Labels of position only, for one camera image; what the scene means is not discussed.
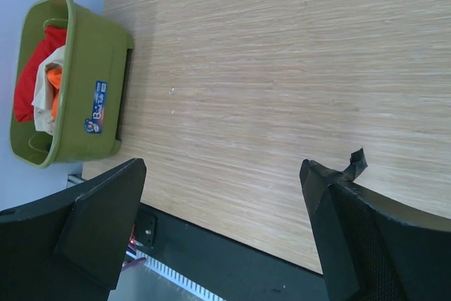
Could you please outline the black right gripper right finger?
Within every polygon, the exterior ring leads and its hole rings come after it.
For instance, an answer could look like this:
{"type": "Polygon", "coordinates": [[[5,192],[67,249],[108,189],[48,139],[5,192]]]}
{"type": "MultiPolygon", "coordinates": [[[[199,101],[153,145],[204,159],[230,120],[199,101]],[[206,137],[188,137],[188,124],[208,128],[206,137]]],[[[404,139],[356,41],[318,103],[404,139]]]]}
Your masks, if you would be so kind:
{"type": "Polygon", "coordinates": [[[343,171],[299,171],[328,297],[449,300],[450,220],[358,185],[366,166],[358,150],[343,171]]]}

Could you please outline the orange t shirt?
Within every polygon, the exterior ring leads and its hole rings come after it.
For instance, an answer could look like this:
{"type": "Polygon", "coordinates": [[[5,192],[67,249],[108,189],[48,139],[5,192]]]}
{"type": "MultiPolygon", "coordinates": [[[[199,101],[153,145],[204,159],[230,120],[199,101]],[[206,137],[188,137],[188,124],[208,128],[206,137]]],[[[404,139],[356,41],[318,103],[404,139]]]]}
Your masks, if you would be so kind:
{"type": "Polygon", "coordinates": [[[61,88],[62,74],[63,68],[59,66],[46,71],[47,80],[49,81],[54,94],[51,106],[51,116],[54,120],[56,120],[58,113],[59,92],[61,88]]]}

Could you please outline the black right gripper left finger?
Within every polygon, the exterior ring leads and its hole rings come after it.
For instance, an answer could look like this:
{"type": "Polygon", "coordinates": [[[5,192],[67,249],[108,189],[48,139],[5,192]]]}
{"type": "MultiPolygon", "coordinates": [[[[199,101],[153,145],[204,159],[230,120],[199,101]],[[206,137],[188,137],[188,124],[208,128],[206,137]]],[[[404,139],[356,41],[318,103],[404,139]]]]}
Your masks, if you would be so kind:
{"type": "Polygon", "coordinates": [[[117,286],[147,168],[131,159],[1,212],[2,300],[107,300],[117,286]]]}

